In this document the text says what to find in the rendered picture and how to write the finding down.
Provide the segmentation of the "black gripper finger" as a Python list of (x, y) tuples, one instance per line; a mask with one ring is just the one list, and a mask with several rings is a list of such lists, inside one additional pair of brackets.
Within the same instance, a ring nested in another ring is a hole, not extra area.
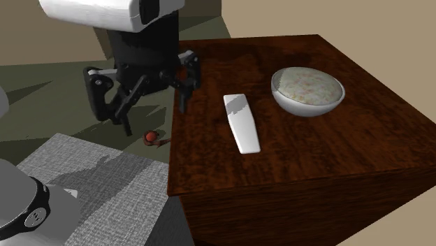
[(95, 67), (83, 69), (87, 96), (95, 118), (100, 122), (111, 120), (114, 125), (122, 125), (125, 134), (131, 136), (131, 125), (127, 114), (143, 95), (143, 88), (149, 80), (146, 75), (141, 76), (133, 89), (120, 85), (112, 101), (106, 103), (106, 93), (114, 87), (116, 74), (117, 69)]
[(159, 78), (178, 91), (179, 110), (181, 113), (185, 113), (187, 101), (191, 98), (193, 91), (201, 87), (201, 64), (197, 54), (192, 50), (180, 53), (178, 58), (180, 65), (187, 70), (187, 77), (180, 80), (176, 75), (171, 75), (168, 71), (161, 71)]

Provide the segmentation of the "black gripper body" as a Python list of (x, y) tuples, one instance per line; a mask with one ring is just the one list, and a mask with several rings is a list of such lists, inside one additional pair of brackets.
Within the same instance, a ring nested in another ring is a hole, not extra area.
[(178, 19), (179, 13), (174, 11), (138, 33), (108, 31), (116, 79), (123, 88), (132, 90), (142, 75), (150, 79), (143, 90), (145, 93), (168, 88), (159, 80), (159, 74), (161, 71), (175, 73), (180, 65)]

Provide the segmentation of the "small red and brown toy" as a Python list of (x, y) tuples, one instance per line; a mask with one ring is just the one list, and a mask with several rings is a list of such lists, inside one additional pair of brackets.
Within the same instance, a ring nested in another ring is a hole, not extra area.
[(157, 148), (161, 147), (170, 142), (170, 139), (159, 140), (159, 133), (156, 131), (146, 131), (143, 134), (143, 143), (146, 146), (156, 146)]

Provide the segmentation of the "white remote control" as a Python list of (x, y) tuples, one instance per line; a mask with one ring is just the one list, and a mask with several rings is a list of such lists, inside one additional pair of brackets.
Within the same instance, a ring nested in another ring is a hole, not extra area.
[(238, 150), (241, 154), (253, 154), (261, 151), (256, 124), (244, 94), (223, 96), (228, 123)]

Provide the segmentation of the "grey patterned robot stand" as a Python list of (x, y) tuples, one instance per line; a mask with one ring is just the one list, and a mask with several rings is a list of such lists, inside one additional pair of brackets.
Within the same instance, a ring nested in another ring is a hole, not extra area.
[(194, 246), (168, 164), (57, 133), (17, 166), (78, 191), (78, 225), (64, 246)]

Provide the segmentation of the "white bowl with speckled filling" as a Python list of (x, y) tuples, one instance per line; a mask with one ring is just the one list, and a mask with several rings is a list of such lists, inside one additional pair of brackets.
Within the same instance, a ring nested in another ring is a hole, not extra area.
[(344, 86), (333, 76), (307, 67), (288, 67), (271, 78), (277, 104), (292, 115), (316, 117), (332, 111), (345, 98)]

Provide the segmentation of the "dark wooden table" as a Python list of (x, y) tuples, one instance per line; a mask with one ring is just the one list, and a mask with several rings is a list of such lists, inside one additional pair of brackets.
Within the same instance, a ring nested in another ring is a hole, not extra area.
[[(336, 246), (436, 186), (436, 123), (317, 34), (181, 41), (201, 88), (175, 111), (168, 194), (195, 246)], [(346, 90), (334, 110), (278, 106), (275, 71), (316, 68)], [(241, 154), (223, 96), (244, 94), (261, 151)]]

